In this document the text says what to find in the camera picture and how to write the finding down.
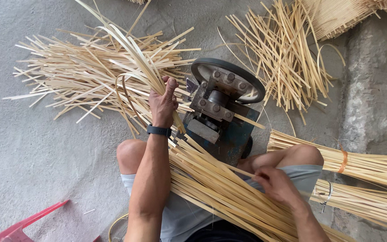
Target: wristwatch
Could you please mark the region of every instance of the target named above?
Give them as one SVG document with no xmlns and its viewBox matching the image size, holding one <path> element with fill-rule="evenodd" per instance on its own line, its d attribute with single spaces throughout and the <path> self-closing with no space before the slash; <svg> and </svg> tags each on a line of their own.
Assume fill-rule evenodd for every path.
<svg viewBox="0 0 387 242">
<path fill-rule="evenodd" d="M 149 126 L 147 126 L 147 134 L 161 134 L 170 137 L 171 129 L 159 128 L 149 124 Z"/>
</svg>

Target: hand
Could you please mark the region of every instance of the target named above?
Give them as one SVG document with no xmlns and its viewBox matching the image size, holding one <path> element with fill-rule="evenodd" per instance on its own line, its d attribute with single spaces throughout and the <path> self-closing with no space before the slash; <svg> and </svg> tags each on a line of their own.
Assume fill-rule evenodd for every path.
<svg viewBox="0 0 387 242">
<path fill-rule="evenodd" d="M 270 166 L 261 166 L 255 172 L 256 181 L 265 190 L 270 198 L 285 204 L 294 210 L 300 204 L 304 204 L 301 194 L 296 189 L 286 173 Z"/>
<path fill-rule="evenodd" d="M 178 108 L 174 90 L 178 87 L 177 81 L 168 76 L 162 77 L 167 83 L 165 93 L 160 96 L 153 89 L 150 90 L 149 104 L 152 112 L 153 126 L 159 128 L 170 128 L 174 122 L 172 112 Z"/>
</svg>

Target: concrete floor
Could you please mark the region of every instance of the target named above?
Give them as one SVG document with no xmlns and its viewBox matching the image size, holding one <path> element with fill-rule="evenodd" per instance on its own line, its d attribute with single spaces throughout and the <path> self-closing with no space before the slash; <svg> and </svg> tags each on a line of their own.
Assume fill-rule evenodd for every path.
<svg viewBox="0 0 387 242">
<path fill-rule="evenodd" d="M 264 3 L 271 6 L 269 0 Z M 101 13 L 127 29 L 141 10 L 121 0 L 103 0 L 98 5 Z M 194 26 L 185 44 L 210 50 L 222 43 L 217 27 L 228 42 L 236 41 L 235 28 L 224 16 L 236 14 L 241 19 L 248 6 L 264 12 L 254 0 L 155 0 L 133 33 L 140 37 L 163 30 L 165 40 Z M 307 126 L 297 112 L 289 112 L 298 137 L 320 137 L 316 141 L 330 147 L 336 147 L 334 138 L 340 138 L 348 151 L 387 154 L 387 15 L 381 15 L 382 19 L 369 18 L 349 33 L 326 41 L 338 47 L 347 66 L 333 50 L 322 50 L 327 70 L 338 78 L 330 92 L 333 102 L 326 108 L 310 108 L 305 115 Z M 57 201 L 71 199 L 25 229 L 27 234 L 35 241 L 91 241 L 98 235 L 106 240 L 109 225 L 127 212 L 129 197 L 119 179 L 115 149 L 131 134 L 119 114 L 105 112 L 101 120 L 88 116 L 75 124 L 84 112 L 73 109 L 53 121 L 59 110 L 44 107 L 50 99 L 32 108 L 28 106 L 35 99 L 2 100 L 29 91 L 11 74 L 14 65 L 22 67 L 16 60 L 29 57 L 28 51 L 14 46 L 17 41 L 27 41 L 24 36 L 31 35 L 73 41 L 55 29 L 92 33 L 84 25 L 95 27 L 99 22 L 73 0 L 0 1 L 0 231 Z M 225 47 L 186 53 L 185 58 L 201 56 L 239 64 Z M 266 112 L 274 129 L 292 134 L 281 108 L 270 102 Z M 266 152 L 270 125 L 265 115 L 260 123 L 267 130 L 254 130 L 252 154 Z M 323 176 L 348 182 L 328 172 Z M 358 241 L 387 241 L 386 228 L 331 207 L 319 214 L 321 206 L 312 206 L 322 223 Z M 92 209 L 96 210 L 83 215 Z"/>
</svg>

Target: person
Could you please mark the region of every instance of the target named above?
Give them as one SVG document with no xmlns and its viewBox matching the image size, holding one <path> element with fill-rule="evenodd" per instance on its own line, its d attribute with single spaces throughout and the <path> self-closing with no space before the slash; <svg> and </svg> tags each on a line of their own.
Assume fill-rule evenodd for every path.
<svg viewBox="0 0 387 242">
<path fill-rule="evenodd" d="M 153 126 L 170 128 L 178 107 L 175 79 L 164 76 L 165 94 L 150 91 Z M 148 141 L 125 140 L 116 151 L 121 178 L 130 194 L 125 242 L 262 241 L 254 234 L 226 222 L 170 192 L 168 142 L 165 135 L 150 134 Z M 313 146 L 287 149 L 249 157 L 238 168 L 254 173 L 245 179 L 268 197 L 292 211 L 299 242 L 330 242 L 315 219 L 308 201 L 322 171 L 323 158 Z"/>
</svg>

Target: gray shorts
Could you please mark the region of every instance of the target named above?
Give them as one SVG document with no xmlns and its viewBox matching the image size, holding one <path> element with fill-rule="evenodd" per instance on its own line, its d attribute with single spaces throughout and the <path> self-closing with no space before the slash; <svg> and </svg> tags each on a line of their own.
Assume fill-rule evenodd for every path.
<svg viewBox="0 0 387 242">
<path fill-rule="evenodd" d="M 310 198 L 305 194 L 311 194 L 313 192 L 316 181 L 322 172 L 322 166 L 291 165 L 279 169 L 282 169 L 291 178 L 295 187 L 299 191 L 302 191 L 304 199 L 308 201 Z M 121 174 L 120 176 L 129 195 L 131 195 L 135 174 Z M 264 192 L 261 185 L 248 179 L 248 177 L 240 176 L 244 178 L 247 184 Z M 197 230 L 219 220 L 222 220 L 222 218 L 170 192 L 162 213 L 161 240 L 162 242 L 184 242 Z"/>
</svg>

